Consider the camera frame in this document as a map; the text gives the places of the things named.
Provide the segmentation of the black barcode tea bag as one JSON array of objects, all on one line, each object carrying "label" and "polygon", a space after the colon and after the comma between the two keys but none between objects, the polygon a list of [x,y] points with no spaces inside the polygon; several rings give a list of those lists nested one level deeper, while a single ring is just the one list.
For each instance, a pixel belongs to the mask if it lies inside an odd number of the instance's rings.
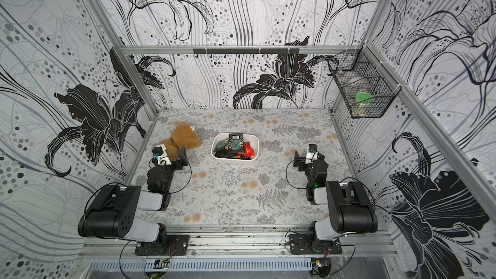
[{"label": "black barcode tea bag", "polygon": [[229,134],[229,139],[232,142],[243,142],[244,135],[242,133],[231,133]]}]

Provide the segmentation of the shiny red foil tea bag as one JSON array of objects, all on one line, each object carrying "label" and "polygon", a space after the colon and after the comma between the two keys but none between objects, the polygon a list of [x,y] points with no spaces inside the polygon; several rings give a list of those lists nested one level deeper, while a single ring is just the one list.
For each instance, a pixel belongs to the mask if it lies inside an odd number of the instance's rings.
[{"label": "shiny red foil tea bag", "polygon": [[256,156],[250,142],[244,143],[244,160],[252,160]]}]

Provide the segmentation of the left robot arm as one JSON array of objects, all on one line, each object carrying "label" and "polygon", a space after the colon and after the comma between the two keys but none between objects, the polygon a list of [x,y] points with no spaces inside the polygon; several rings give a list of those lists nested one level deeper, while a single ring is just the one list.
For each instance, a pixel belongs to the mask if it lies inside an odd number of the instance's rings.
[{"label": "left robot arm", "polygon": [[78,233],[87,238],[115,238],[142,244],[169,243],[162,223],[137,218],[137,211],[164,211],[174,194],[171,185],[174,173],[189,164],[186,148],[182,147],[174,161],[167,157],[164,145],[152,150],[154,164],[147,173],[147,190],[139,185],[109,183],[98,189],[88,201],[78,225]]}]

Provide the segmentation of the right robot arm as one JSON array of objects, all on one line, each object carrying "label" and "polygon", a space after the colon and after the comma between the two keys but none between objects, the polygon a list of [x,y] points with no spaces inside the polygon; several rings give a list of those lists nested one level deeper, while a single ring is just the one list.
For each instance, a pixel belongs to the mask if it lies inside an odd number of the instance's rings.
[{"label": "right robot arm", "polygon": [[350,177],[347,183],[328,180],[329,164],[314,145],[305,156],[294,156],[293,167],[305,173],[307,179],[302,188],[307,201],[328,208],[327,218],[310,225],[310,242],[334,242],[345,235],[377,231],[377,215],[364,184]]}]

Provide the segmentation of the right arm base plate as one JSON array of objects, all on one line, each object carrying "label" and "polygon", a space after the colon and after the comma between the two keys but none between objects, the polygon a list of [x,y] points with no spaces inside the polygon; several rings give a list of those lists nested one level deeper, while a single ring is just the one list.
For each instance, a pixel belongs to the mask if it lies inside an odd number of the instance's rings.
[{"label": "right arm base plate", "polygon": [[294,255],[321,254],[328,256],[342,254],[342,248],[338,240],[317,240],[307,234],[288,232],[285,235],[285,242],[289,245],[290,252]]}]

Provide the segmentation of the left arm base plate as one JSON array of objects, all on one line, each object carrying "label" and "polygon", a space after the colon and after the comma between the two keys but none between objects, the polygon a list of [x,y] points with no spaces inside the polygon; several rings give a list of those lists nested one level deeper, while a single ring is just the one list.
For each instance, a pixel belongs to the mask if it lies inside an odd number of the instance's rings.
[{"label": "left arm base plate", "polygon": [[189,235],[172,235],[167,236],[165,241],[156,240],[155,242],[138,242],[134,254],[136,256],[185,256],[189,245]]}]

